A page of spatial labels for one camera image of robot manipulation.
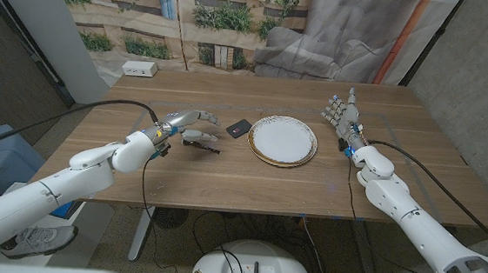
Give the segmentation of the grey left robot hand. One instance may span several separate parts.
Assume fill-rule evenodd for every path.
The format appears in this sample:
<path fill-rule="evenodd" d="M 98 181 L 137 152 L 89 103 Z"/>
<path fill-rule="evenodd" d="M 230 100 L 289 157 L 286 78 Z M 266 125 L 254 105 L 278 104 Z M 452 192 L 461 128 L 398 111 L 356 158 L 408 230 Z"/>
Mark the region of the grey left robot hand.
<path fill-rule="evenodd" d="M 217 141 L 217 137 L 214 135 L 187 128 L 188 125 L 194 124 L 198 120 L 205 120 L 216 126 L 220 124 L 217 116 L 206 110 L 181 110 L 169 113 L 164 118 L 154 122 L 151 127 L 144 130 L 144 134 L 150 138 L 157 151 L 154 156 L 164 156 L 167 154 L 170 147 L 168 138 L 175 134 L 180 134 L 183 141 L 187 142 Z"/>

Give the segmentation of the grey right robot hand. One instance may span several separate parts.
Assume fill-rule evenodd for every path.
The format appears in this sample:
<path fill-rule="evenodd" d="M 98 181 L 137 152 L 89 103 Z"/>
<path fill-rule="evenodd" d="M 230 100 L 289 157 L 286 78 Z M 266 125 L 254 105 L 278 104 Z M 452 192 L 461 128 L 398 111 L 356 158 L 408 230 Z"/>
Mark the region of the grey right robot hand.
<path fill-rule="evenodd" d="M 366 145 L 361 137 L 359 113 L 356 102 L 356 90 L 349 89 L 349 96 L 346 102 L 338 96 L 333 96 L 328 101 L 329 106 L 324 108 L 321 115 L 330 123 L 338 135 L 338 148 L 348 157 L 351 157 L 358 149 Z"/>

